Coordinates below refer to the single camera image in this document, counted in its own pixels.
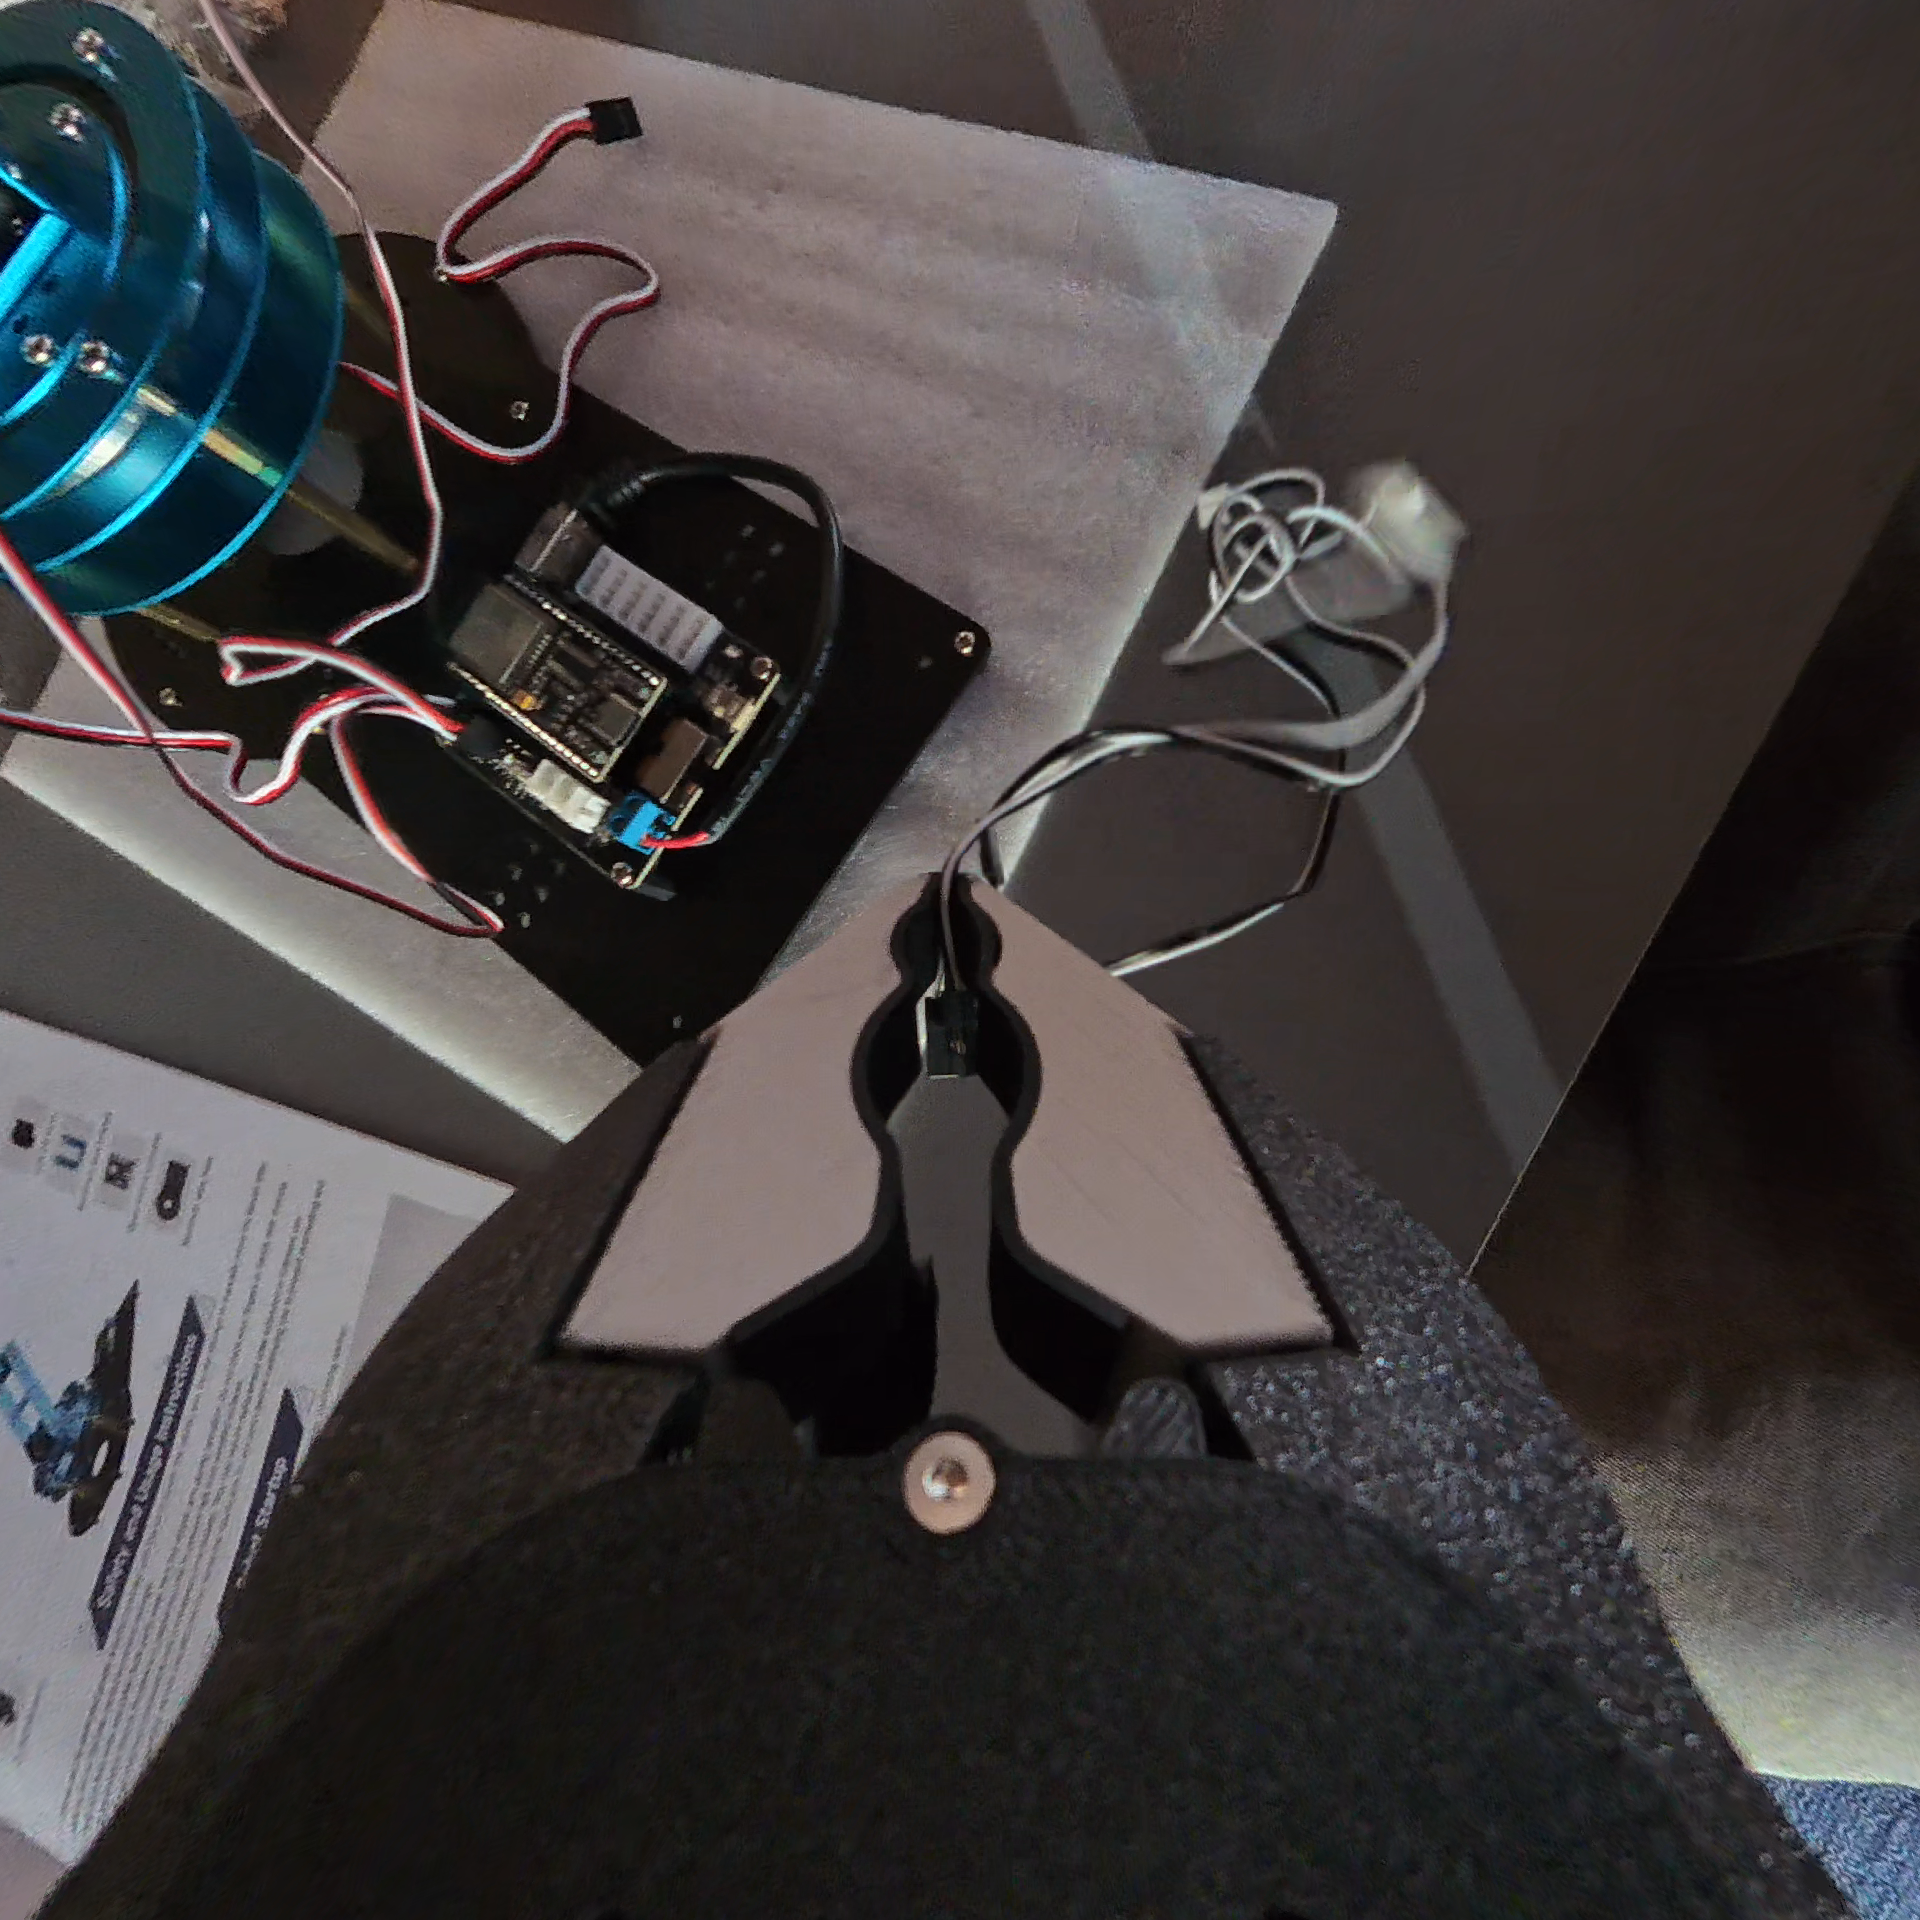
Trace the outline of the white foam sheet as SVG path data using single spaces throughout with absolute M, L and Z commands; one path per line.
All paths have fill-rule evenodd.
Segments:
M 603 187 L 664 343 L 587 388 L 817 474 L 853 547 L 992 660 L 784 959 L 947 852 L 1104 690 L 1332 207 L 755 81 L 453 4 L 387 4 L 320 122 L 378 212 L 442 212 L 567 96 L 634 84 L 664 183 Z M 576 1133 L 680 1035 L 591 1025 L 505 951 L 275 872 L 130 752 L 5 759 L 8 1012 L 471 1168 L 484 1099 Z

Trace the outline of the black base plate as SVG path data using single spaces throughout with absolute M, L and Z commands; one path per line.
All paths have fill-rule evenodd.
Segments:
M 532 432 L 553 412 L 555 377 L 503 290 L 434 279 L 429 242 L 396 232 L 381 247 L 397 281 L 424 401 L 482 434 Z M 363 463 L 361 515 L 418 551 L 425 508 L 401 409 L 348 375 L 328 425 Z M 515 560 L 537 520 L 609 474 L 672 465 L 680 451 L 607 401 L 575 388 L 567 432 L 535 465 L 493 466 L 434 437 L 445 511 L 437 594 L 378 627 L 363 651 L 397 680 L 451 698 L 444 641 Z M 824 593 L 812 508 L 775 485 L 735 479 L 667 483 L 616 522 L 612 544 L 665 586 L 724 619 L 784 676 L 807 665 Z M 183 611 L 224 634 L 322 641 L 351 616 L 401 593 L 401 577 L 348 544 L 277 557 L 253 544 L 194 587 Z M 144 616 L 107 619 L 136 690 L 183 728 L 237 733 L 249 771 L 281 752 L 297 713 L 329 683 L 304 672 L 228 688 L 211 645 Z M 660 1050 L 751 996 L 802 927 L 857 837 L 881 815 L 973 674 L 989 635 L 887 567 L 848 535 L 844 611 L 833 653 L 788 752 L 716 849 L 667 852 L 629 890 L 563 850 L 544 812 L 519 807 L 424 728 L 354 723 L 352 749 L 372 799 L 409 850 L 503 919 L 496 947 L 603 1039 L 648 1066 Z

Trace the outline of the circuit board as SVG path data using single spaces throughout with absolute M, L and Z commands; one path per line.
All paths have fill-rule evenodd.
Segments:
M 618 554 L 576 504 L 548 508 L 445 639 L 469 765 L 629 895 L 695 850 L 787 693 L 779 663 Z

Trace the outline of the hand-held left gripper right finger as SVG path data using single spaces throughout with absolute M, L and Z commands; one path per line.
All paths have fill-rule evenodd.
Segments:
M 981 882 L 992 1323 L 1007 1353 L 1293 1353 L 1338 1343 L 1186 1032 Z

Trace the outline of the instruction manual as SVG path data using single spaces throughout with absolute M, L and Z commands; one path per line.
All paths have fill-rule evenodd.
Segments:
M 85 1856 L 297 1468 L 508 1197 L 467 1168 L 3 1018 L 3 1815 Z

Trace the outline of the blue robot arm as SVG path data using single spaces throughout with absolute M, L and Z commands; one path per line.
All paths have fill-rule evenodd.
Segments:
M 74 618 L 171 602 L 319 441 L 346 277 L 319 204 L 132 13 L 5 4 L 5 537 Z

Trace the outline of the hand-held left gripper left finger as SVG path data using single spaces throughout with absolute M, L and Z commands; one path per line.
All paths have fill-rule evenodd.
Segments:
M 883 1099 L 920 1073 L 929 896 L 931 880 L 890 890 L 704 1035 L 567 1348 L 743 1351 L 804 1312 L 847 1312 L 864 1338 L 922 1307 Z

